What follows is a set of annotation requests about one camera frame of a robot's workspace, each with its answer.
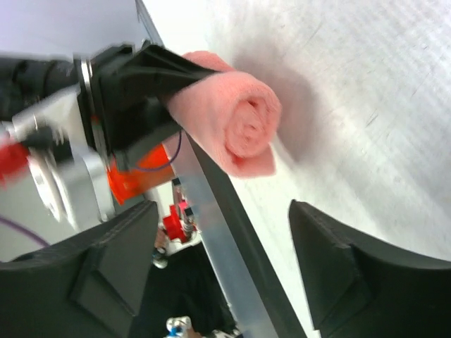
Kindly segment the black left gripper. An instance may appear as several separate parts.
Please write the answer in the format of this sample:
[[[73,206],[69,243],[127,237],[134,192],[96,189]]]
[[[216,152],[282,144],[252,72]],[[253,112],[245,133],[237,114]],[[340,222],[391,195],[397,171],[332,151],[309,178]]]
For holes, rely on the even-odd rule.
[[[182,130],[155,96],[174,94],[215,73],[156,44],[113,45],[77,59],[75,68],[88,144],[119,169],[135,169]]]

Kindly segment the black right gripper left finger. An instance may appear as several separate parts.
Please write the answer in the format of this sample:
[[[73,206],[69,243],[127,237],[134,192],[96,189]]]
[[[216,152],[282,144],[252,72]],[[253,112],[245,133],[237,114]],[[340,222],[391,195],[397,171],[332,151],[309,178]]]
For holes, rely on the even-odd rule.
[[[127,337],[152,264],[158,208],[113,220],[1,264],[2,337]]]

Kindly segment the pink panda towel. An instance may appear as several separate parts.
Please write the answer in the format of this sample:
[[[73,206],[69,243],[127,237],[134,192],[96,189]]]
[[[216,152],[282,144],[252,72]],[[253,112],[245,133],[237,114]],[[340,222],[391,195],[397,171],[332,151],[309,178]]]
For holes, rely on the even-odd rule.
[[[215,74],[167,102],[172,118],[227,174],[261,177],[276,171],[270,147],[282,113],[275,92],[208,51],[184,57]]]

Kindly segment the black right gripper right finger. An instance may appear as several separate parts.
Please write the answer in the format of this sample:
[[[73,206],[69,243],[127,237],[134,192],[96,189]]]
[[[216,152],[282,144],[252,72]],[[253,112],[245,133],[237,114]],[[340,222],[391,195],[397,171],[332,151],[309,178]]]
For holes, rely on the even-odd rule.
[[[449,337],[450,263],[292,201],[290,229],[322,337]]]

